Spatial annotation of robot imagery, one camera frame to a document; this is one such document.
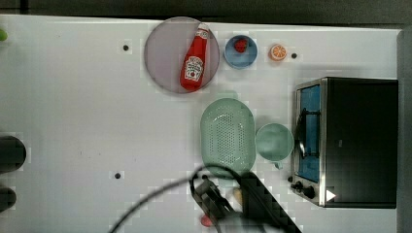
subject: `red ketchup bottle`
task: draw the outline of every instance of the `red ketchup bottle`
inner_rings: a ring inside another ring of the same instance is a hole
[[[208,37],[209,27],[200,23],[185,56],[180,76],[181,86],[188,91],[196,91],[202,85]]]

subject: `pink plate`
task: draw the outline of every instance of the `pink plate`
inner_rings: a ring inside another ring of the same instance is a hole
[[[145,64],[155,83],[175,93],[189,93],[180,85],[180,73],[200,21],[172,17],[157,26],[145,45]],[[220,60],[218,41],[212,32],[206,47],[206,66],[202,86],[215,76]]]

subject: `blue bowl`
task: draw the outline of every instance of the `blue bowl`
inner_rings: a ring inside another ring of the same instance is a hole
[[[248,47],[246,48],[245,52],[238,52],[234,48],[234,44],[236,43],[237,40],[240,39],[245,39],[248,41]],[[255,62],[255,60],[258,57],[258,46],[252,40],[252,38],[248,36],[235,36],[232,37],[226,44],[226,47],[224,49],[224,58],[226,59],[227,63],[235,68],[235,69],[244,69],[252,63]]]

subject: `orange slice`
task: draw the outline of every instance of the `orange slice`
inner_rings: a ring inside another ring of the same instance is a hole
[[[286,49],[281,45],[274,45],[272,49],[270,49],[269,57],[274,61],[281,61],[283,60],[288,53]]]

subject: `green colander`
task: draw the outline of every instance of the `green colander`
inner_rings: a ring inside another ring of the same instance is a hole
[[[255,120],[249,108],[234,98],[209,105],[200,121],[204,164],[216,163],[237,173],[249,171],[255,163]],[[210,168],[214,175],[226,175]]]

